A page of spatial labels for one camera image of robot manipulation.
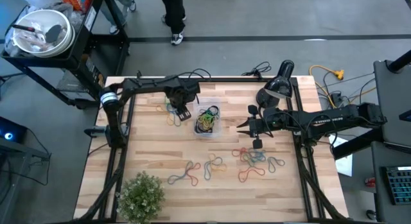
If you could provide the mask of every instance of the yellow cable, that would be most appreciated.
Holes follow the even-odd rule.
[[[314,69],[315,67],[319,67],[319,68],[321,68],[321,69],[323,69],[323,70],[326,70],[326,71],[328,71],[328,72],[333,73],[333,74],[337,77],[337,79],[339,79],[339,80],[342,80],[342,79],[344,78],[344,70],[334,71],[334,70],[331,70],[331,69],[329,69],[329,68],[327,68],[327,67],[324,67],[324,66],[321,66],[321,65],[313,65],[313,66],[311,66],[311,67],[310,67],[310,70],[309,70],[310,76],[313,76],[313,69]],[[321,85],[320,85],[318,82],[316,82],[316,81],[314,81],[314,82],[315,82],[315,84],[316,84],[317,86],[319,86],[320,89],[326,94],[326,96],[327,96],[327,98],[328,98],[328,101],[329,101],[329,104],[330,104],[333,108],[336,108],[337,106],[334,105],[333,100],[332,100],[331,97],[329,96],[328,92],[324,90],[324,87],[325,87],[325,86],[321,86]]]
[[[367,94],[368,92],[370,92],[370,91],[372,91],[372,90],[375,90],[375,89],[376,89],[376,87],[373,87],[373,88],[370,89],[370,90],[367,90],[367,91],[365,91],[365,92],[362,92],[362,93],[359,94],[359,95],[356,95],[356,96],[354,97],[354,99],[352,99],[352,100],[349,102],[349,105],[352,104],[353,101],[356,100],[357,98],[359,98],[360,96],[363,96],[363,95]]]

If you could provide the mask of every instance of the black pants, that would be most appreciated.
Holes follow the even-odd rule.
[[[166,7],[166,24],[171,28],[173,34],[179,34],[186,26],[182,18],[186,16],[186,11],[182,0],[162,0]]]

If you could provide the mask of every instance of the blue light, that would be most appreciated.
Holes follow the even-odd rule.
[[[7,134],[4,135],[4,138],[5,138],[6,140],[11,140],[11,139],[13,138],[13,134],[7,133]]]

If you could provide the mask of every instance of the keyboard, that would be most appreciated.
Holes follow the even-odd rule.
[[[411,166],[382,167],[393,205],[411,205]]]

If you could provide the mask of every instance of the clear plastic container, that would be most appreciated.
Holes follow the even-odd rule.
[[[197,101],[193,101],[193,114],[192,117],[193,121],[193,132],[197,137],[200,138],[217,138],[221,135],[222,127],[221,127],[221,100],[220,98],[198,98],[199,104]],[[216,106],[218,107],[218,117],[214,119],[213,125],[213,132],[211,133],[198,133],[196,131],[196,125],[198,121],[199,115],[203,114],[208,108]]]

